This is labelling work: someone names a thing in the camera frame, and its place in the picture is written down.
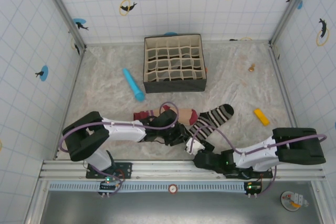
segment marble floor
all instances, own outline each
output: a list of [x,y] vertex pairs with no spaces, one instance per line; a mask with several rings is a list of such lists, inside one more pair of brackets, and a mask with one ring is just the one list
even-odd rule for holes
[[[205,64],[208,68],[204,92],[146,94],[138,102],[129,88],[122,68],[128,68],[144,91],[142,83],[143,45],[113,45],[89,47],[84,55],[72,96],[65,125],[91,111],[99,111],[109,119],[132,121],[133,112],[158,108],[165,101],[179,108],[192,108],[198,113],[223,103],[230,104],[235,113],[220,130],[236,147],[246,147],[265,140],[272,129],[289,127],[289,119],[280,93],[275,72],[268,54],[268,45],[262,43],[203,43]],[[248,68],[255,64],[255,71]],[[268,126],[254,115],[260,108],[270,120]],[[208,139],[214,152],[227,150],[229,145],[218,133]],[[173,147],[159,143],[131,141],[105,142],[115,159],[193,159],[180,144]],[[58,152],[57,159],[69,159]]]

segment fabric storage organizer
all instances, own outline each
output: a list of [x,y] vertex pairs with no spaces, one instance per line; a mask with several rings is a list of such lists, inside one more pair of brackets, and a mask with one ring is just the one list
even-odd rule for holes
[[147,37],[144,44],[146,93],[205,90],[206,71],[200,34]]

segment white tile wall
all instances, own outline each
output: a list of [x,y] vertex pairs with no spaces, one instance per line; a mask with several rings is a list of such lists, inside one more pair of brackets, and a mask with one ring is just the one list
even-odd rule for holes
[[[330,36],[323,46],[316,40],[325,19]],[[328,136],[322,143],[323,165],[336,200],[336,0],[303,0],[277,47],[280,66],[299,126]]]
[[121,16],[122,1],[63,0],[73,18],[87,21],[89,30],[79,30],[87,44],[138,42],[168,31],[204,40],[270,39],[288,6],[287,0],[130,0],[137,5]]
[[79,61],[70,41],[52,0],[0,0],[0,223],[23,223],[55,151]]

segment sock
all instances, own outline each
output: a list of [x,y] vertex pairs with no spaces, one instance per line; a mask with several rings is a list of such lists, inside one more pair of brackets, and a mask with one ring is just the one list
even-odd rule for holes
[[[233,108],[229,104],[223,104],[213,110],[203,112],[198,117],[196,123],[189,129],[189,132],[194,135],[198,128],[211,125],[216,128],[223,125],[234,114]],[[198,132],[195,139],[201,141],[206,140],[214,130],[210,128],[204,128]]]
[[[176,113],[175,108],[171,108],[167,105],[163,106],[162,111],[166,111],[166,110],[173,110]],[[148,116],[159,116],[160,112],[159,109],[156,110],[147,110],[147,111],[141,111],[139,113],[133,113],[133,119],[134,120],[139,120],[139,119],[145,119]],[[195,110],[193,109],[179,109],[179,117],[178,117],[178,122],[182,123],[184,125],[193,125],[196,120],[197,120],[198,116]]]

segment gray striped sock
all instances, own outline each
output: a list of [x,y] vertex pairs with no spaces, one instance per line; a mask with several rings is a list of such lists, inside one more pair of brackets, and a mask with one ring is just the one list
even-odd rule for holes
[[[213,110],[203,112],[198,117],[196,123],[189,129],[189,132],[194,135],[198,128],[206,125],[211,125],[216,128],[223,125],[234,114],[234,109],[229,104],[223,104]],[[197,140],[206,140],[214,130],[204,128],[196,135]]]

